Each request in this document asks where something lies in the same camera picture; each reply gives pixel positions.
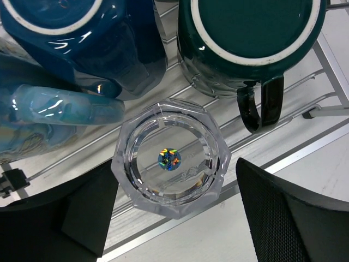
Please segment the clear faceted glass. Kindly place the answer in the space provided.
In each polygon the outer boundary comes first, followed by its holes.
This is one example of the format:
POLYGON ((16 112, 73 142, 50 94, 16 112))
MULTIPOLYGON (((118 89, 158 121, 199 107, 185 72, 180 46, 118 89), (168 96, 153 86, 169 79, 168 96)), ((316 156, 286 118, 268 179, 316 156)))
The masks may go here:
POLYGON ((180 219, 218 199, 230 160, 204 107, 167 98, 122 124, 111 170, 135 208, 180 219))

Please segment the light blue butterfly mug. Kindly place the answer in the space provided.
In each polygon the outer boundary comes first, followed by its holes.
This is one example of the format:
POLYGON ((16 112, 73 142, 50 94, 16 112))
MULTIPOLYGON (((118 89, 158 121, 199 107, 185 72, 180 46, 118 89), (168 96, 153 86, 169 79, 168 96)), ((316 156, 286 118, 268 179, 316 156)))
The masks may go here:
POLYGON ((1 39, 2 164, 71 145, 88 126, 115 124, 124 115, 122 101, 81 92, 1 39))

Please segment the dark teal mug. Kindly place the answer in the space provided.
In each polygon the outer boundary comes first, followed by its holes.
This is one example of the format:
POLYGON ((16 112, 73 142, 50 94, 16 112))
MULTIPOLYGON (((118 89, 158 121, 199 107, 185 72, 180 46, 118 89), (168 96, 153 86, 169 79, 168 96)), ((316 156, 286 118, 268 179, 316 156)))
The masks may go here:
POLYGON ((180 1, 177 56, 199 92, 236 98, 253 134, 273 129, 284 96, 284 73, 318 38, 327 1, 180 1))

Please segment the dark blue faceted mug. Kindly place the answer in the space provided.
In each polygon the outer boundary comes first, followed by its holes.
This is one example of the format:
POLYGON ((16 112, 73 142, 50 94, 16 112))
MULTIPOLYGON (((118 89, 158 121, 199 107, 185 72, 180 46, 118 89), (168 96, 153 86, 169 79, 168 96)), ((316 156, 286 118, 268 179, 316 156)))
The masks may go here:
POLYGON ((166 72, 153 1, 1 1, 1 21, 43 68, 91 94, 137 99, 166 72))

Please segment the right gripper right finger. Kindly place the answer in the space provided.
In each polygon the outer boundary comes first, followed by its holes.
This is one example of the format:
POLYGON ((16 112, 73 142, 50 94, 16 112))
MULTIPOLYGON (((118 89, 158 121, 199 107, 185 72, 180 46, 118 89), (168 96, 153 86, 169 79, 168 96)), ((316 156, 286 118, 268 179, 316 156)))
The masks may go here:
POLYGON ((239 158, 236 175, 258 261, 348 261, 348 203, 239 158))

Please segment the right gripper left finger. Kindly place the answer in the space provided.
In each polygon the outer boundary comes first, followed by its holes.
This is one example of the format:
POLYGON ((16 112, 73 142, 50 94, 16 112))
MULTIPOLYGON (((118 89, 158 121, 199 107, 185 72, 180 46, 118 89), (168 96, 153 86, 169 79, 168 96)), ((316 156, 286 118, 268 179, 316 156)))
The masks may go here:
POLYGON ((1 207, 1 261, 96 261, 104 252, 117 191, 108 160, 1 207))

